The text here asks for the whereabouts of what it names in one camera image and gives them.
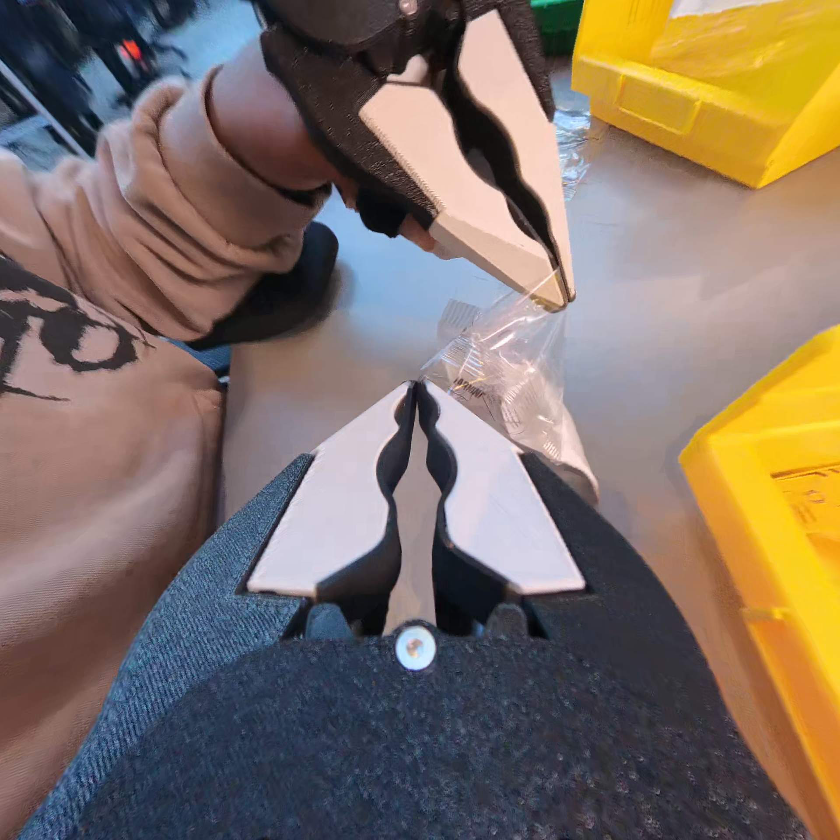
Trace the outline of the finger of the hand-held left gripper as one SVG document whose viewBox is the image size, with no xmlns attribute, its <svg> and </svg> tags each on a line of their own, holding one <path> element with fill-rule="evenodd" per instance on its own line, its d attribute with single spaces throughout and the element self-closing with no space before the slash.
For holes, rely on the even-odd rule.
<svg viewBox="0 0 840 840">
<path fill-rule="evenodd" d="M 575 297 L 555 105 L 530 11 L 465 11 L 447 105 L 469 172 L 447 249 L 543 307 Z"/>
<path fill-rule="evenodd" d="M 433 206 L 429 234 L 550 312 L 566 307 L 544 247 L 515 224 L 508 203 L 467 162 L 445 105 L 432 90 L 379 90 L 360 117 Z"/>
</svg>

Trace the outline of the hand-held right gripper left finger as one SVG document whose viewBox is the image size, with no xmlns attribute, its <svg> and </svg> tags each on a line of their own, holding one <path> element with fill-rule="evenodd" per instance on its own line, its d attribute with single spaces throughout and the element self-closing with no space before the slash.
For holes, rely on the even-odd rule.
<svg viewBox="0 0 840 840">
<path fill-rule="evenodd" d="M 411 455 L 407 381 L 323 441 L 246 588 L 311 603 L 387 603 L 402 568 L 394 491 Z"/>
</svg>

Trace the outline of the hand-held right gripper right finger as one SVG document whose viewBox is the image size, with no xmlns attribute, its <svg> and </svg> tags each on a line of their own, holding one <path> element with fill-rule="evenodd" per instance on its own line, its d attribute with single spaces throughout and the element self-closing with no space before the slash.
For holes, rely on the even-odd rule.
<svg viewBox="0 0 840 840">
<path fill-rule="evenodd" d="M 434 593 L 456 608 L 582 592 L 586 582 L 520 447 L 436 384 L 416 386 L 427 469 L 440 489 Z"/>
</svg>

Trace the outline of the small clear bag white label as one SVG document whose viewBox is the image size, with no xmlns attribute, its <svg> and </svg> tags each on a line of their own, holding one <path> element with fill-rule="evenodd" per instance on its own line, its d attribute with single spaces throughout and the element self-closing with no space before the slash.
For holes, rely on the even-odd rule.
<svg viewBox="0 0 840 840">
<path fill-rule="evenodd" d="M 564 327 L 565 312 L 514 292 L 483 309 L 450 299 L 437 324 L 440 348 L 421 376 L 597 507 L 599 482 L 564 402 Z"/>
</svg>

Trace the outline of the yellow storage bin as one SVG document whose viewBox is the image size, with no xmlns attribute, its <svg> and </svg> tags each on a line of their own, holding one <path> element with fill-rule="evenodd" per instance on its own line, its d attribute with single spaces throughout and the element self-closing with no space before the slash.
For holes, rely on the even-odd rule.
<svg viewBox="0 0 840 840">
<path fill-rule="evenodd" d="M 834 70 L 813 87 L 711 84 L 651 63 L 672 4 L 584 2 L 572 88 L 594 116 L 752 188 L 838 148 L 839 49 Z"/>
</svg>

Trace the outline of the person's left forearm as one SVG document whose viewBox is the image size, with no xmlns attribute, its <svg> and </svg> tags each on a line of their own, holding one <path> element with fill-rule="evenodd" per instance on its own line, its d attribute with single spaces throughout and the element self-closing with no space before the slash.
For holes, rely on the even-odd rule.
<svg viewBox="0 0 840 840">
<path fill-rule="evenodd" d="M 223 70 L 162 82 L 100 136 L 102 220 L 127 260 L 109 301 L 168 339 L 207 336 L 265 273 L 297 262 L 329 185 L 275 185 L 231 154 L 213 114 Z"/>
</svg>

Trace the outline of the grey desk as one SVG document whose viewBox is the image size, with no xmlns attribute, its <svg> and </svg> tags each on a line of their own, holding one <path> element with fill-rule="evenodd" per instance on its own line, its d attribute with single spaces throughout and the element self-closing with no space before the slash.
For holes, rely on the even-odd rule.
<svg viewBox="0 0 840 840">
<path fill-rule="evenodd" d="M 692 435 L 838 324 L 838 151 L 757 192 L 599 120 L 567 205 L 577 289 L 564 400 L 601 514 L 679 605 L 744 738 L 808 828 L 818 823 L 781 711 L 753 678 L 739 599 L 679 467 Z M 334 194 L 342 292 L 316 328 L 233 351 L 219 520 L 439 348 L 450 300 L 504 290 L 470 263 L 367 231 Z"/>
</svg>

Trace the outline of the person's left hand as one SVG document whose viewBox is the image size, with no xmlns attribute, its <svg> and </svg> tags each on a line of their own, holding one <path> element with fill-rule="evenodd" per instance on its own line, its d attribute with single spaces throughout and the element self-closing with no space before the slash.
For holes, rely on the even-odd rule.
<svg viewBox="0 0 840 840">
<path fill-rule="evenodd" d="M 263 182 L 291 193 L 330 184 L 344 205 L 357 211 L 359 186 L 312 141 L 292 97 L 266 68 L 260 38 L 217 70 L 207 115 L 226 152 Z"/>
</svg>

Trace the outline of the green storage bin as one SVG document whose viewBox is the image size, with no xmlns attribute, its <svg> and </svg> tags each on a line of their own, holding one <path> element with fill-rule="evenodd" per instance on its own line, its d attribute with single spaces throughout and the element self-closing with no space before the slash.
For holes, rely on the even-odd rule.
<svg viewBox="0 0 840 840">
<path fill-rule="evenodd" d="M 531 1 L 531 10 L 547 57 L 571 56 L 584 1 Z"/>
</svg>

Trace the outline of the yellow bin with bricks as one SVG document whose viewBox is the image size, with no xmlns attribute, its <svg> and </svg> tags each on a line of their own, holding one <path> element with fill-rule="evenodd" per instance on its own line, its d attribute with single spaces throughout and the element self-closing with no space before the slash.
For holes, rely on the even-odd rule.
<svg viewBox="0 0 840 840">
<path fill-rule="evenodd" d="M 839 827 L 839 328 L 694 434 L 679 462 L 740 602 L 814 838 Z"/>
</svg>

